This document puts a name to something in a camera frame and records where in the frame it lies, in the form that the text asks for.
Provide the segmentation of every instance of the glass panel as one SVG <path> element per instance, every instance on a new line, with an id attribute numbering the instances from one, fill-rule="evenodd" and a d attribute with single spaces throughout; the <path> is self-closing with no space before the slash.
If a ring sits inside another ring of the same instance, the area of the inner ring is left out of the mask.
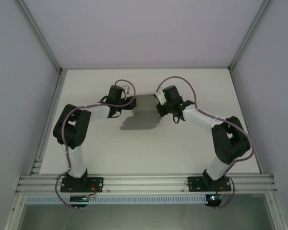
<path id="1" fill-rule="evenodd" d="M 18 230 L 271 230 L 264 195 L 236 195 L 219 210 L 205 205 L 26 205 Z"/>

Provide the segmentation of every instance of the perforated metal strip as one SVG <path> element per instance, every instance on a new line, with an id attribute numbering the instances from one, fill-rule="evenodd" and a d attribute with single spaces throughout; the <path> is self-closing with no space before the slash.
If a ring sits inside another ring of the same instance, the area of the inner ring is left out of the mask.
<path id="1" fill-rule="evenodd" d="M 69 195 L 62 195 L 69 202 Z M 62 204 L 56 195 L 29 195 L 27 205 Z M 88 204 L 96 205 L 126 205 L 126 204 L 207 204 L 205 195 L 97 195 Z"/>

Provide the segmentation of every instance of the black mounting plate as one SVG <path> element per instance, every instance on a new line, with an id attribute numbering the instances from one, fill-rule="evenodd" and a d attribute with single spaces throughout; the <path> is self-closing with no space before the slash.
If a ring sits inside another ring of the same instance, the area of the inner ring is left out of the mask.
<path id="1" fill-rule="evenodd" d="M 189 192 L 222 192 L 224 191 L 222 186 L 226 189 L 227 192 L 231 191 L 229 179 L 226 177 L 220 178 L 218 180 L 218 185 L 211 189 L 207 188 L 204 182 L 204 178 L 202 176 L 189 176 L 187 183 L 189 187 Z"/>
<path id="2" fill-rule="evenodd" d="M 93 193 L 94 192 L 94 185 L 96 188 L 97 193 L 102 192 L 102 188 L 104 186 L 104 178 L 103 177 L 88 177 L 87 178 L 87 186 L 84 190 L 79 190 L 79 188 L 71 188 L 68 183 L 68 179 L 64 177 L 62 179 L 61 189 L 60 192 L 62 193 Z"/>

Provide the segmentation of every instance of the gray wall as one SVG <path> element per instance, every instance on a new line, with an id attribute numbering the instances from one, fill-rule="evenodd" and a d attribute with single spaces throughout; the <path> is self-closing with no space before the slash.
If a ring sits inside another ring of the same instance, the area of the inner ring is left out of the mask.
<path id="1" fill-rule="evenodd" d="M 288 0 L 276 0 L 234 71 L 264 172 L 288 213 Z"/>
<path id="2" fill-rule="evenodd" d="M 12 0 L 0 0 L 0 229 L 33 158 L 57 73 Z"/>
<path id="3" fill-rule="evenodd" d="M 25 0 L 63 68 L 230 64 L 262 0 Z"/>

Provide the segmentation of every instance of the electrical wire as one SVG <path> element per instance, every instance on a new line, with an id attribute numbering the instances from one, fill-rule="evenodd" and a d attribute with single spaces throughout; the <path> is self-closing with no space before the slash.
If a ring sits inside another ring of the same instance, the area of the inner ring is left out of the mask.
<path id="1" fill-rule="evenodd" d="M 192 90 L 192 92 L 193 92 L 193 95 L 194 95 L 194 105 L 195 105 L 195 108 L 196 108 L 197 111 L 199 111 L 201 114 L 203 114 L 203 115 L 205 115 L 205 116 L 208 116 L 208 117 L 210 117 L 210 118 L 212 118 L 212 119 L 225 122 L 225 123 L 229 124 L 230 126 L 235 127 L 235 128 L 236 128 L 237 130 L 239 130 L 243 135 L 245 135 L 245 136 L 247 137 L 247 139 L 249 140 L 249 142 L 250 142 L 250 144 L 251 144 L 251 147 L 252 147 L 252 151 L 251 151 L 250 155 L 249 155 L 248 157 L 246 157 L 246 158 L 243 158 L 243 159 L 234 160 L 233 163 L 231 163 L 231 165 L 230 165 L 230 166 L 226 169 L 226 171 L 224 172 L 224 176 L 226 176 L 226 174 L 228 173 L 228 171 L 234 166 L 235 163 L 241 162 L 241 161 L 246 161 L 246 160 L 250 159 L 250 158 L 254 155 L 254 153 L 255 153 L 255 144 L 254 144 L 253 140 L 251 139 L 251 137 L 250 137 L 242 128 L 240 128 L 240 127 L 237 126 L 236 124 L 234 124 L 234 123 L 232 123 L 232 122 L 230 122 L 230 121 L 228 121 L 228 120 L 225 120 L 225 119 L 223 119 L 223 118 L 210 115 L 210 114 L 204 112 L 203 110 L 201 110 L 201 109 L 198 107 L 198 105 L 197 105 L 195 90 L 194 90 L 194 88 L 192 87 L 192 85 L 191 85 L 186 79 L 184 79 L 184 78 L 182 78 L 182 77 L 179 77 L 179 76 L 172 76 L 172 77 L 165 78 L 165 79 L 159 84 L 156 92 L 159 91 L 161 85 L 162 85 L 164 82 L 166 82 L 167 80 L 172 79 L 172 78 L 181 79 L 181 80 L 185 81 L 185 82 L 190 86 L 190 88 L 191 88 L 191 90 Z M 231 198 L 228 200 L 228 202 L 227 202 L 226 204 L 220 206 L 219 208 L 227 207 L 227 206 L 230 204 L 230 202 L 233 200 L 234 194 L 235 194 L 235 184 L 234 184 L 234 181 L 231 179 L 231 177 L 228 177 L 228 176 L 226 176 L 226 177 L 227 177 L 227 178 L 231 181 L 231 183 L 232 183 L 233 193 L 232 193 Z"/>
<path id="2" fill-rule="evenodd" d="M 101 98 L 101 100 L 98 103 L 104 103 L 104 100 L 107 98 L 108 96 L 104 96 L 103 98 Z"/>
<path id="3" fill-rule="evenodd" d="M 120 115 L 121 115 L 121 111 L 120 111 L 120 114 L 119 114 L 119 115 L 117 115 L 117 116 L 111 116 L 111 117 L 109 117 L 109 118 L 118 118 L 118 117 L 120 117 Z"/>
<path id="4" fill-rule="evenodd" d="M 220 185 L 219 186 L 219 189 L 218 189 L 218 191 L 216 192 L 216 194 L 215 194 L 215 196 L 220 192 L 220 188 L 223 188 L 224 189 L 224 191 L 225 191 L 225 194 L 224 195 L 222 195 L 222 197 L 224 198 L 225 196 L 226 196 L 226 188 L 223 186 L 223 185 Z"/>
<path id="5" fill-rule="evenodd" d="M 94 198 L 93 198 L 93 199 L 95 199 L 95 198 L 96 198 L 96 193 L 97 193 L 96 186 L 93 185 L 93 184 L 89 184 L 89 186 L 94 189 L 94 193 L 92 193 L 92 194 L 90 194 L 90 195 L 87 195 L 86 197 L 90 197 L 90 196 L 94 195 Z"/>
<path id="6" fill-rule="evenodd" d="M 58 175 L 57 179 L 56 179 L 56 183 L 55 183 L 55 186 L 54 186 L 54 189 L 55 189 L 55 193 L 57 194 L 58 198 L 60 199 L 60 201 L 66 205 L 67 207 L 69 208 L 72 208 L 72 209 L 77 209 L 77 207 L 73 207 L 72 205 L 66 203 L 63 198 L 60 196 L 59 192 L 58 192 L 58 183 L 59 183 L 59 180 L 61 179 L 62 176 L 66 175 L 67 173 L 70 172 L 70 170 L 72 169 L 72 164 L 71 164 L 71 160 L 70 160 L 70 157 L 69 157 L 69 150 L 68 150 L 68 145 L 66 143 L 66 139 L 65 139 L 65 135 L 64 135 L 64 130 L 65 130 L 65 125 L 68 121 L 68 118 L 76 111 L 76 110 L 79 110 L 79 109 L 88 109 L 88 108 L 94 108 L 94 107 L 98 107 L 98 106 L 112 106 L 112 107 L 119 107 L 119 108 L 122 108 L 122 107 L 125 107 L 125 106 L 128 106 L 129 104 L 131 104 L 134 99 L 135 99 L 135 87 L 134 85 L 128 81 L 128 80 L 124 80 L 124 79 L 119 79 L 115 82 L 115 85 L 120 82 L 120 81 L 124 81 L 124 82 L 127 82 L 129 83 L 132 88 L 133 88 L 133 97 L 132 99 L 126 103 L 126 104 L 122 104 L 122 105 L 116 105 L 116 104 L 108 104 L 108 103 L 101 103 L 101 104 L 92 104 L 92 105 L 88 105 L 88 106 L 79 106 L 79 107 L 76 107 L 74 109 L 72 109 L 71 111 L 69 111 L 69 113 L 66 115 L 66 117 L 64 118 L 64 121 L 63 121 L 63 124 L 62 124 L 62 130 L 61 130 L 61 136 L 62 136 L 62 141 L 63 141 L 63 144 L 65 146 L 65 151 L 66 151 L 66 159 L 67 159 L 67 163 L 68 163 L 68 170 L 60 175 Z"/>
<path id="7" fill-rule="evenodd" d="M 228 179 L 231 181 L 231 184 L 232 184 L 232 195 L 230 196 L 230 198 L 228 199 L 228 201 L 227 201 L 225 204 L 223 204 L 223 205 L 221 205 L 221 206 L 219 206 L 219 207 L 212 207 L 212 208 L 214 208 L 214 209 L 225 208 L 225 207 L 227 207 L 227 206 L 232 202 L 232 200 L 234 199 L 235 191 L 236 191 L 236 189 L 235 189 L 235 183 L 234 183 L 234 181 L 232 180 L 231 177 L 229 177 L 229 176 L 225 176 L 225 177 L 228 178 Z"/>
<path id="8" fill-rule="evenodd" d="M 175 117 L 174 117 L 174 115 L 173 115 L 173 121 L 174 121 L 175 124 L 178 124 L 179 121 L 180 121 L 180 119 L 179 119 L 179 117 L 178 117 L 177 121 L 175 121 Z"/>

